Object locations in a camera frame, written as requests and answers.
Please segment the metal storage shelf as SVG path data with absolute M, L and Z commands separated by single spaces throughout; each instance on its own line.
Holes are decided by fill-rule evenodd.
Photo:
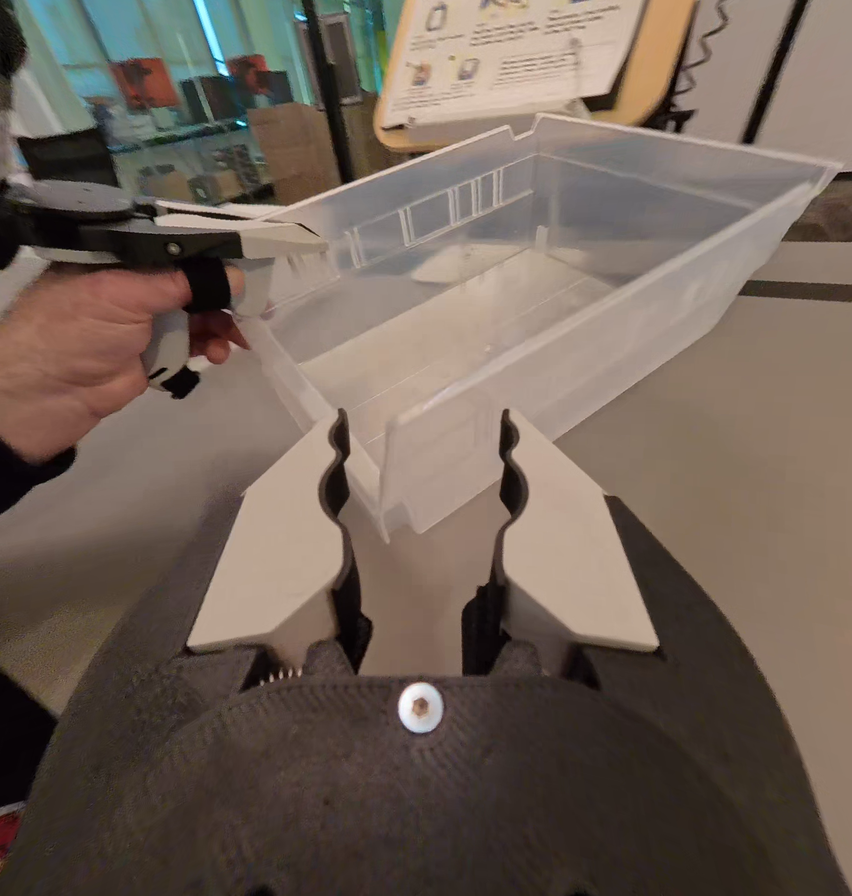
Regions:
M 295 100 L 286 72 L 259 54 L 230 57 L 226 74 L 191 70 L 179 81 L 160 57 L 113 62 L 109 71 L 118 94 L 86 103 L 119 185 L 203 205 L 275 199 L 256 121 Z

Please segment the wooden instruction board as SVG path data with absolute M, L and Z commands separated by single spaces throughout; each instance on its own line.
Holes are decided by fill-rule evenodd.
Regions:
M 425 154 L 502 127 L 521 135 L 532 129 L 533 119 L 540 114 L 590 120 L 603 125 L 648 126 L 666 107 L 673 86 L 678 82 L 697 8 L 698 2 L 689 1 L 648 3 L 635 33 L 632 51 L 620 70 L 619 90 L 608 109 L 591 111 L 582 100 L 569 100 L 555 106 L 547 102 L 533 107 L 522 106 L 508 113 L 477 113 L 455 118 L 449 123 L 389 126 L 389 100 L 401 87 L 402 44 L 412 35 L 416 14 L 416 3 L 404 2 L 383 89 L 375 105 L 375 137 L 389 151 Z

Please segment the person's left hand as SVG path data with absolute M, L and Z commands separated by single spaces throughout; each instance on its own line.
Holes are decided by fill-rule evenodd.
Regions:
M 42 464 L 147 388 L 159 315 L 191 298 L 179 270 L 54 264 L 0 318 L 0 439 Z

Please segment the white instruction sheet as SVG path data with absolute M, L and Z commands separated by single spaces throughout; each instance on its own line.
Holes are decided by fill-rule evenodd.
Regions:
M 646 6 L 405 2 L 380 97 L 380 126 L 528 115 L 614 96 Z

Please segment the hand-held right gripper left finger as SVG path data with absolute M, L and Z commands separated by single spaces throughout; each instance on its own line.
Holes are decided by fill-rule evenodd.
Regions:
M 321 420 L 243 493 L 196 620 L 195 655 L 250 647 L 280 671 L 334 641 L 359 671 L 373 634 L 362 607 L 351 535 L 341 520 L 351 488 L 349 420 Z

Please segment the white partition panel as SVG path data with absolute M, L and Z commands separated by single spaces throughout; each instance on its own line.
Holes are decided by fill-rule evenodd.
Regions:
M 756 142 L 852 172 L 852 1 L 809 3 Z

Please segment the clear plastic bin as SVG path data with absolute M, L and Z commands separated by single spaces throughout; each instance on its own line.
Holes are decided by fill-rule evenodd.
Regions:
M 556 440 L 702 339 L 842 166 L 539 115 L 265 215 L 329 251 L 243 331 L 303 429 L 346 411 L 383 538 L 423 533 L 499 478 L 504 409 Z M 410 278 L 467 242 L 521 251 Z

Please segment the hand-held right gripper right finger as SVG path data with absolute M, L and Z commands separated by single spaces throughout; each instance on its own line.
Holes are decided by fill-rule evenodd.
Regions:
M 602 488 L 519 412 L 501 414 L 508 519 L 487 582 L 462 613 L 465 676 L 523 643 L 546 676 L 590 676 L 588 648 L 653 655 L 651 616 Z

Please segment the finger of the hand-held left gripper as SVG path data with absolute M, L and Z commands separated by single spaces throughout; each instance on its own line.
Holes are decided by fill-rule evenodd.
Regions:
M 228 232 L 240 235 L 301 235 L 301 226 L 293 222 L 271 220 L 252 212 L 238 213 L 188 203 L 155 202 L 149 223 L 167 233 L 188 232 L 191 235 Z
M 248 261 L 329 251 L 326 240 L 293 222 L 244 222 L 239 226 L 239 238 L 242 257 Z

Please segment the person's dark clothing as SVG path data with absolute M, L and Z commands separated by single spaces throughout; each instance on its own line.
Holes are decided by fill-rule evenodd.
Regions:
M 56 717 L 0 670 L 0 808 L 28 799 Z

